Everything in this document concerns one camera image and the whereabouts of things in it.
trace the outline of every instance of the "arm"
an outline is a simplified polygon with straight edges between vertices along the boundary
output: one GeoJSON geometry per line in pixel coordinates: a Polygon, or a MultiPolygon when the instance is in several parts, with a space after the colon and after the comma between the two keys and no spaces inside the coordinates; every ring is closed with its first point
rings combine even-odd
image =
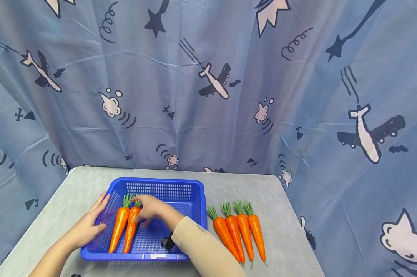
{"type": "Polygon", "coordinates": [[[110,195],[103,192],[91,209],[42,257],[29,277],[59,277],[71,252],[91,242],[105,229],[105,224],[95,226],[98,215],[107,206],[110,195]]]}
{"type": "Polygon", "coordinates": [[[171,239],[187,254],[202,276],[245,276],[245,272],[228,249],[189,217],[184,217],[172,206],[153,196],[139,195],[133,200],[140,200],[143,205],[135,221],[147,219],[144,224],[149,224],[152,218],[161,218],[173,232],[171,239]]]}
{"type": "Polygon", "coordinates": [[[29,277],[59,277],[73,250],[65,240],[58,240],[48,249],[29,277]]]}

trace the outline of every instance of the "curtain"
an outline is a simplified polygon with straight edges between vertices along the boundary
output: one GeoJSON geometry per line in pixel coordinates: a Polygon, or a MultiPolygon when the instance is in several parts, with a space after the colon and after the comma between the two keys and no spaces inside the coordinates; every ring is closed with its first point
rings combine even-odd
{"type": "Polygon", "coordinates": [[[417,276],[417,0],[1,0],[0,265],[77,166],[275,175],[326,276],[417,276]]]}

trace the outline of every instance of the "arm sleeve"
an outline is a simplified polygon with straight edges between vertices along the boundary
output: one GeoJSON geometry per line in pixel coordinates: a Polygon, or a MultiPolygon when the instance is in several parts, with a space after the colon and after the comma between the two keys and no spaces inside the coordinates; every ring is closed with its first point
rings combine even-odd
{"type": "Polygon", "coordinates": [[[171,239],[203,277],[245,277],[228,249],[188,216],[179,221],[171,239]]]}

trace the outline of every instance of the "carrot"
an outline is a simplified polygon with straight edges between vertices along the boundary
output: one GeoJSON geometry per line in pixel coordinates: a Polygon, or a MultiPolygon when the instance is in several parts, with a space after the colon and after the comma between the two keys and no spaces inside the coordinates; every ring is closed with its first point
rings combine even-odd
{"type": "Polygon", "coordinates": [[[128,206],[130,205],[132,198],[133,195],[129,195],[128,193],[127,195],[124,195],[124,206],[120,207],[116,213],[115,227],[111,236],[108,253],[113,253],[118,245],[119,239],[121,238],[123,230],[127,224],[128,215],[130,213],[128,206]]]}
{"type": "Polygon", "coordinates": [[[244,204],[245,213],[248,215],[248,224],[250,225],[250,230],[254,238],[254,242],[258,247],[259,256],[263,262],[266,262],[265,256],[265,245],[264,245],[264,237],[262,236],[261,224],[259,222],[259,218],[257,215],[253,215],[253,208],[251,207],[250,202],[246,202],[244,204]]]}
{"type": "Polygon", "coordinates": [[[238,214],[236,219],[238,221],[239,230],[241,231],[242,239],[244,240],[245,249],[249,259],[251,260],[251,266],[253,266],[254,253],[253,245],[251,243],[250,225],[248,223],[247,216],[243,213],[242,201],[238,200],[233,202],[234,210],[238,214]]]}
{"type": "Polygon", "coordinates": [[[207,213],[211,217],[211,219],[213,219],[213,228],[218,234],[219,238],[221,239],[221,242],[232,253],[232,255],[236,258],[236,260],[238,262],[241,262],[238,252],[236,251],[236,248],[234,247],[233,239],[231,238],[231,235],[228,232],[228,228],[225,223],[225,220],[222,217],[217,215],[216,210],[214,209],[214,206],[208,207],[207,213]]]}
{"type": "Polygon", "coordinates": [[[238,221],[234,215],[231,215],[231,206],[230,202],[225,202],[221,205],[221,210],[225,215],[225,223],[227,224],[227,228],[230,232],[231,238],[233,239],[234,247],[236,248],[239,257],[241,259],[241,263],[245,262],[245,254],[244,249],[242,247],[241,242],[241,234],[239,233],[238,221]]]}
{"type": "Polygon", "coordinates": [[[136,233],[136,227],[138,227],[138,222],[135,222],[135,218],[136,216],[139,215],[140,211],[141,211],[141,201],[136,200],[135,205],[130,209],[130,213],[128,215],[126,241],[124,244],[124,253],[128,253],[130,251],[131,243],[136,233]]]}

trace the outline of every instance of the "gray tablecloth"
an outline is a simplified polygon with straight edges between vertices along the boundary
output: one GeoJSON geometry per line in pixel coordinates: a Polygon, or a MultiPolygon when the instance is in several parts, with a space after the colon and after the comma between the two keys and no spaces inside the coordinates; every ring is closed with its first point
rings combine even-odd
{"type": "MultiPolygon", "coordinates": [[[[254,265],[246,262],[247,276],[324,277],[313,250],[285,195],[271,175],[175,172],[144,169],[77,167],[50,199],[0,267],[0,277],[28,276],[43,254],[91,207],[100,193],[118,177],[199,180],[204,184],[207,205],[225,201],[251,201],[259,216],[266,245],[267,264],[254,245],[254,265]]],[[[217,237],[211,220],[208,231],[217,237]]],[[[62,277],[163,277],[199,276],[190,262],[87,262],[74,251],[62,277]]]]}

